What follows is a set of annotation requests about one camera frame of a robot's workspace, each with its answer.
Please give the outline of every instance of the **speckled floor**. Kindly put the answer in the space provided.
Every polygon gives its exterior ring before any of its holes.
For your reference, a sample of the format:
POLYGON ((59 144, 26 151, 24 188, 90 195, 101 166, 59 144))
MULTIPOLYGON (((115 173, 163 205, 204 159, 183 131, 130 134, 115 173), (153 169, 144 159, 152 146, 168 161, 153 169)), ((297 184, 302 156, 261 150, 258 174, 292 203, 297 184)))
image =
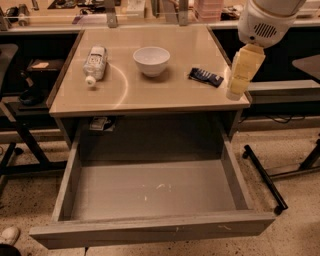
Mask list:
MULTIPOLYGON (((315 147, 320 128, 243 131, 235 134, 232 146, 247 182, 254 206, 270 211, 276 205, 265 184, 248 159, 242 158, 249 144, 265 168, 302 162, 315 147)), ((67 159, 64 142, 41 142, 51 160, 67 159)), ((28 149, 16 164, 33 162, 28 149)), ((93 255, 245 255, 295 256, 320 254, 320 172, 276 180, 289 209, 260 236, 48 251, 28 236, 32 226, 50 221, 63 172, 2 177, 0 185, 0 230, 16 225, 21 236, 16 247, 23 256, 93 255)))

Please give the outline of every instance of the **white bottle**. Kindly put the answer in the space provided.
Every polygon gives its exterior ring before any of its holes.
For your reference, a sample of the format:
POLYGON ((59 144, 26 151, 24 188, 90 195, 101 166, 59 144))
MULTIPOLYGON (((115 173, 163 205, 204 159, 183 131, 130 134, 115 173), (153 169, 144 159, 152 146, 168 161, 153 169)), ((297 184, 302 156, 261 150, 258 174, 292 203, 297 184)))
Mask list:
POLYGON ((86 83, 93 87, 96 81, 103 78, 106 68, 108 53, 107 49, 100 45, 95 45, 91 48, 85 64, 83 72, 86 75, 86 83))

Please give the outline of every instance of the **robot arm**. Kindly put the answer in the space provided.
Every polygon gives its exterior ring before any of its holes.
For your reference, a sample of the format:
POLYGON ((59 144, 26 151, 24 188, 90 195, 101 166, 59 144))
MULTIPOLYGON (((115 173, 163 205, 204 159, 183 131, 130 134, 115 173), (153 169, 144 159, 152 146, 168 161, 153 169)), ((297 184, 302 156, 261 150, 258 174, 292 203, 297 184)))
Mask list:
POLYGON ((265 59, 264 48, 277 44, 296 19, 306 0, 247 0, 238 23, 246 44, 235 55, 227 97, 240 100, 265 59))
POLYGON ((247 0, 238 24, 245 44, 267 48, 277 44, 296 19, 306 0, 247 0))

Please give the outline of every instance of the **white sneaker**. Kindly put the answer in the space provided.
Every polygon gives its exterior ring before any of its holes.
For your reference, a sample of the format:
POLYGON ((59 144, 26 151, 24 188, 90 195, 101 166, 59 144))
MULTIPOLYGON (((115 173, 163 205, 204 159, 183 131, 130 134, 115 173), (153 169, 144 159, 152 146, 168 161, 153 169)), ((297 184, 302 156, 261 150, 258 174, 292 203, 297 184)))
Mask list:
POLYGON ((17 227, 6 228, 0 236, 0 244, 14 245, 20 235, 20 230, 17 227))

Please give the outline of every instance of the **white bowl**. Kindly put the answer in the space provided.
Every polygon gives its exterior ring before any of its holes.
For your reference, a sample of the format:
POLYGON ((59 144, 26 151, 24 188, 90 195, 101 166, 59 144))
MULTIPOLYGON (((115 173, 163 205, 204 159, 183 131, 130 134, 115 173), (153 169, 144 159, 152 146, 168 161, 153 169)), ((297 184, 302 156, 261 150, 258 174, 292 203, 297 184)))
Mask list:
POLYGON ((170 53, 160 47, 144 47, 134 52, 133 59, 143 74, 156 77, 166 69, 170 53))

